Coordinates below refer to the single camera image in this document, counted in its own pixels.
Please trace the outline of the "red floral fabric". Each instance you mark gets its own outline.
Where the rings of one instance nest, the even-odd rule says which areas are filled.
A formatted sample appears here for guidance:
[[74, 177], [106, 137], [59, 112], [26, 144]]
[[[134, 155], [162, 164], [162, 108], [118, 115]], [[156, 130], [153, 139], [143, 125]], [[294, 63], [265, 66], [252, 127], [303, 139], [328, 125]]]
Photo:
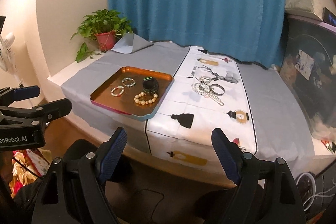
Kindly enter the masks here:
[[24, 186], [43, 177], [52, 162], [52, 153], [43, 148], [24, 149], [13, 151], [13, 179], [9, 183], [11, 197]]

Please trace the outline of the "green black watch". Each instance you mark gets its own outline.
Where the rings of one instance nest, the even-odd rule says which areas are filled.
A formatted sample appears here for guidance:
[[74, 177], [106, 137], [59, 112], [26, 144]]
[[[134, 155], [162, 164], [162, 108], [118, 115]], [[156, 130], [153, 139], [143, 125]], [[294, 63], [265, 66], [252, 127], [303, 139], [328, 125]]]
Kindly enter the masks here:
[[142, 81], [142, 87], [143, 87], [143, 92], [154, 94], [159, 89], [159, 83], [154, 77], [147, 76]]

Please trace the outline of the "white printed table runner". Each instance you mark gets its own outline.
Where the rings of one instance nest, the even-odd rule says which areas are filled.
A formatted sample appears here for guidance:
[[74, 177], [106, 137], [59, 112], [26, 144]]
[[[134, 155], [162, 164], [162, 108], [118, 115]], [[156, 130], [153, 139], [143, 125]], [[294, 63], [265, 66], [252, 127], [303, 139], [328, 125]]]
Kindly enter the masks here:
[[247, 93], [231, 58], [192, 46], [146, 133], [151, 155], [210, 173], [221, 173], [211, 134], [220, 128], [230, 141], [255, 154], [256, 134]]

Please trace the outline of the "orange metal tray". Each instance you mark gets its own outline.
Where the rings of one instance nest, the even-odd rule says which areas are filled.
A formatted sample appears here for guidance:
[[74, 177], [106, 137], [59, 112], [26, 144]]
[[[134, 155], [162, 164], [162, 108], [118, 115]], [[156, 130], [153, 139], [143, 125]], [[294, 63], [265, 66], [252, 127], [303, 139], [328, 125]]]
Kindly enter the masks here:
[[[143, 92], [142, 81], [147, 76], [154, 77], [159, 83], [155, 100]], [[121, 67], [90, 94], [90, 100], [100, 108], [145, 121], [154, 117], [173, 81], [173, 76], [167, 73]]]

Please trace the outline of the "grey table cloth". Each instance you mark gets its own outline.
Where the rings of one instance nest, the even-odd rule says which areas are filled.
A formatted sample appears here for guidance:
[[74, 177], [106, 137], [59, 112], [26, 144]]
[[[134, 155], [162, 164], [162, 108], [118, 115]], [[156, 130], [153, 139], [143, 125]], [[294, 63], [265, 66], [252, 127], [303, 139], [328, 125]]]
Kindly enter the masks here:
[[[73, 112], [91, 127], [111, 134], [116, 127], [123, 126], [129, 145], [151, 154], [146, 133], [148, 120], [140, 122], [100, 108], [91, 102], [90, 94], [121, 67], [148, 69], [174, 78], [189, 49], [156, 42], [132, 54], [109, 51], [66, 80], [61, 89], [72, 101]], [[269, 161], [284, 158], [294, 176], [307, 171], [314, 158], [313, 142], [294, 96], [276, 71], [258, 65], [237, 65], [255, 128], [257, 152], [254, 155]]]

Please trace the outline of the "white fan head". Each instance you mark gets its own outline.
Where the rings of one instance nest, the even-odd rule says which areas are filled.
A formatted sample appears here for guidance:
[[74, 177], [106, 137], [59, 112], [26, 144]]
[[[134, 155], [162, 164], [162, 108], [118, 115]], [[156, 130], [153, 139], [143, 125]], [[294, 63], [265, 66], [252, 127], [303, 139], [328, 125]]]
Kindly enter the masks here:
[[5, 72], [13, 73], [15, 69], [14, 53], [11, 50], [14, 40], [15, 36], [12, 32], [7, 34], [5, 38], [1, 37], [1, 68]]

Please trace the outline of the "dark printed storage box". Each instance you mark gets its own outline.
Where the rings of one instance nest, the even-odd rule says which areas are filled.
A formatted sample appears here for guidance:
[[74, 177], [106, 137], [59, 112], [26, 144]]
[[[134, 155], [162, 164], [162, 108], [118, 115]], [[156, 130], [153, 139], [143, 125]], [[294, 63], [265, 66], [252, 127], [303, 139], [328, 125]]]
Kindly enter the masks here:
[[315, 139], [335, 141], [335, 27], [288, 16], [280, 76], [299, 103]]

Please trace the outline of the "white fan pole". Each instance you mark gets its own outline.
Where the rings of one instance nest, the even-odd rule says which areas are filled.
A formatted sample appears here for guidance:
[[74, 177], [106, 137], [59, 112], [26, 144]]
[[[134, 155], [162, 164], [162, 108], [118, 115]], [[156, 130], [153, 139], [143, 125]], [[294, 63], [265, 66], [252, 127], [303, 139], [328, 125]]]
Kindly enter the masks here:
[[19, 77], [18, 75], [18, 69], [16, 66], [13, 66], [12, 69], [11, 69], [11, 74], [14, 76], [14, 78], [17, 80], [18, 82], [18, 85], [20, 88], [23, 88], [24, 85], [23, 85], [23, 81], [22, 79]]

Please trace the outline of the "red flower pot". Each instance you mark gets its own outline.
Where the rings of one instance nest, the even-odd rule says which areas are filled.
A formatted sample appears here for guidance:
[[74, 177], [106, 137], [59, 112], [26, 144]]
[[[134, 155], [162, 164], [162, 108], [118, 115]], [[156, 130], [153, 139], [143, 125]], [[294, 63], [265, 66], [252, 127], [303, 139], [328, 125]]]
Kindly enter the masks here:
[[116, 43], [116, 36], [114, 31], [97, 34], [96, 39], [99, 45], [99, 48], [102, 52], [111, 50]]

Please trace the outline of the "green potted plant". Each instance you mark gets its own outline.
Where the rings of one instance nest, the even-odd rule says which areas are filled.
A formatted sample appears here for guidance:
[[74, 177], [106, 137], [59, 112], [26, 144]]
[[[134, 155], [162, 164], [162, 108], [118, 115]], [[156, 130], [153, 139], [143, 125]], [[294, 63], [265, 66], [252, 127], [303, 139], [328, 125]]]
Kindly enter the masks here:
[[84, 39], [97, 42], [97, 34], [114, 31], [116, 42], [118, 42], [126, 34], [133, 33], [131, 21], [127, 17], [122, 16], [121, 12], [117, 10], [97, 10], [92, 14], [85, 15], [83, 18], [84, 20], [71, 36], [71, 39], [75, 36], [81, 36]]

